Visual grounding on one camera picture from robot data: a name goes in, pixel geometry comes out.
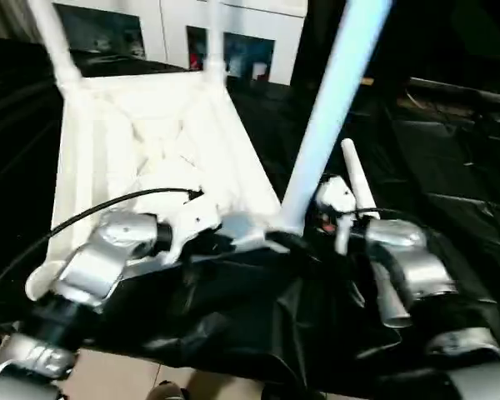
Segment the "black cable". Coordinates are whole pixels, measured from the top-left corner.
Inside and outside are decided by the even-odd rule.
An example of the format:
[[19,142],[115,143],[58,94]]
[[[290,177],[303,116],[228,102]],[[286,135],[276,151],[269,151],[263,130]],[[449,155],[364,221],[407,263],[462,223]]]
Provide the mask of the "black cable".
[[66,229],[73,225],[74,223],[77,223],[78,221],[93,215],[94,213],[97,213],[105,208],[109,208],[115,204],[125,202],[126,200],[130,200],[132,198],[139,198],[141,196],[146,196],[148,194],[152,193],[187,193],[189,194],[189,197],[191,199],[196,198],[200,196],[200,192],[196,192],[190,189],[183,189],[183,188],[174,188],[174,187],[160,187],[156,189],[147,189],[147,190],[140,190],[138,192],[133,192],[129,194],[125,194],[120,197],[116,197],[112,200],[108,200],[106,202],[102,202],[98,204],[97,206],[91,207],[88,210],[85,210],[84,212],[80,212],[78,215],[75,215],[74,217],[69,218],[67,221],[60,223],[57,225],[54,229],[52,229],[49,233],[44,235],[43,237],[40,237],[38,240],[33,242],[30,246],[26,248],[23,252],[18,254],[10,263],[3,269],[3,271],[0,273],[0,282],[5,278],[8,273],[10,273],[14,268],[16,268],[23,260],[24,258],[28,257],[30,254],[32,254],[34,251],[36,251],[39,247],[41,247],[45,242],[56,236],[58,233],[60,233],[63,229]]

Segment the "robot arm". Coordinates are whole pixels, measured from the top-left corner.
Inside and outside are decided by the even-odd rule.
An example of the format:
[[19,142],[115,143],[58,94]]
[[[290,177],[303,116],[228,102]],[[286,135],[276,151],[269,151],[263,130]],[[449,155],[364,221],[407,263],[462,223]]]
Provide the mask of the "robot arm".
[[379,219],[374,212],[356,218],[356,198],[340,177],[322,185],[317,205],[337,216],[336,252],[361,249],[374,272],[385,273],[387,280],[375,277],[383,282],[377,285],[378,301],[386,303],[379,304],[382,322],[405,313],[424,343],[427,365],[432,364],[430,372],[384,380],[377,398],[500,400],[500,346],[441,260],[428,251],[424,231],[411,222]]
[[69,257],[29,318],[0,349],[0,400],[63,398],[55,380],[68,377],[78,349],[89,338],[103,306],[123,279],[130,260],[156,256],[175,262],[183,245],[220,223],[213,203],[201,196],[179,214],[156,216],[128,211],[102,215],[87,242]]

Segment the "white cabinet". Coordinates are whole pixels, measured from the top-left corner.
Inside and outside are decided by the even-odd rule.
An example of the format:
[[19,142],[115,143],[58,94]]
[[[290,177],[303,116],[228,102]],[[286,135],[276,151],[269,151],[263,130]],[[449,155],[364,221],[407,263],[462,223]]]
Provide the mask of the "white cabinet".
[[[112,51],[200,69],[204,0],[53,0],[71,48]],[[228,74],[289,84],[308,0],[224,0]]]
[[158,0],[53,0],[70,47],[167,61]]
[[[184,68],[203,63],[207,6],[202,0],[161,0],[168,63]],[[307,0],[225,0],[228,73],[288,85],[307,11]]]

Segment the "black fabric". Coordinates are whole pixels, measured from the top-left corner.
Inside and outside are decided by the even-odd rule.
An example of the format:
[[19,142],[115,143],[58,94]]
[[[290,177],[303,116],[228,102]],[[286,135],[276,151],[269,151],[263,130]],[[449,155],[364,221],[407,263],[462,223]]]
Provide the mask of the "black fabric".
[[[178,70],[74,56],[85,76]],[[316,93],[234,80],[228,91],[282,197]],[[49,229],[62,106],[44,51],[0,41],[0,271]],[[500,124],[427,119],[363,88],[342,135],[355,140],[377,205],[433,228],[430,248],[500,342]],[[333,174],[346,177],[338,145],[325,177]],[[23,284],[44,253],[0,286],[0,327],[26,315]],[[398,335],[379,322],[371,279],[359,277],[368,270],[332,254],[317,261],[256,251],[136,278],[114,293],[90,345],[174,367],[370,396],[376,377],[425,360],[414,328]],[[366,283],[365,307],[353,277]]]

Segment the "white plastic part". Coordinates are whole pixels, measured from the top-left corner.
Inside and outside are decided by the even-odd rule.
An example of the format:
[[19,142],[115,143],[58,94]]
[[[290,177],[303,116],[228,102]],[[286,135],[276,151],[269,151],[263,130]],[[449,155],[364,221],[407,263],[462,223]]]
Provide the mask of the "white plastic part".
[[342,177],[331,177],[323,183],[318,189],[316,201],[320,207],[333,207],[341,213],[356,209],[356,198]]
[[[342,155],[347,164],[348,177],[352,184],[352,191],[356,197],[357,209],[375,208],[373,193],[368,185],[363,165],[359,160],[356,146],[352,139],[341,142]],[[379,212],[360,212],[373,218],[380,218]],[[405,328],[411,325],[411,316],[404,307],[396,289],[391,282],[388,271],[382,265],[371,262],[374,271],[374,280],[377,286],[377,307],[383,325],[388,328]]]
[[206,229],[216,229],[221,224],[217,204],[207,194],[182,205],[166,221],[172,227],[172,244],[162,259],[164,265],[174,264],[183,246]]
[[210,83],[224,84],[226,65],[224,64],[224,29],[221,18],[220,0],[207,0],[207,60],[206,74]]
[[[368,186],[367,177],[363,170],[363,165],[359,160],[356,146],[353,144],[352,139],[344,139],[341,142],[342,155],[347,164],[348,176],[352,184],[353,194],[356,197],[357,209],[361,208],[375,208],[373,193]],[[378,212],[362,212],[362,215],[369,215],[374,218],[380,218]]]
[[67,84],[78,83],[82,74],[74,65],[63,27],[53,7],[49,7],[49,0],[28,0],[42,40],[52,60],[57,85],[61,88]]
[[355,217],[352,214],[343,215],[337,222],[337,235],[335,235],[335,251],[337,254],[346,256],[348,254],[348,241],[350,230],[353,227]]
[[[223,84],[211,82],[208,72],[75,81],[70,72],[78,70],[50,0],[30,0],[30,6],[64,83],[53,227],[110,198],[149,188],[202,189],[220,216],[267,219],[279,213],[278,198]],[[117,207],[164,219],[187,200],[185,193],[156,193]],[[98,215],[85,218],[50,240],[45,263],[27,282],[31,298],[43,293],[55,266],[86,241],[97,220]]]
[[308,205],[373,54],[393,0],[348,0],[278,223],[301,232]]

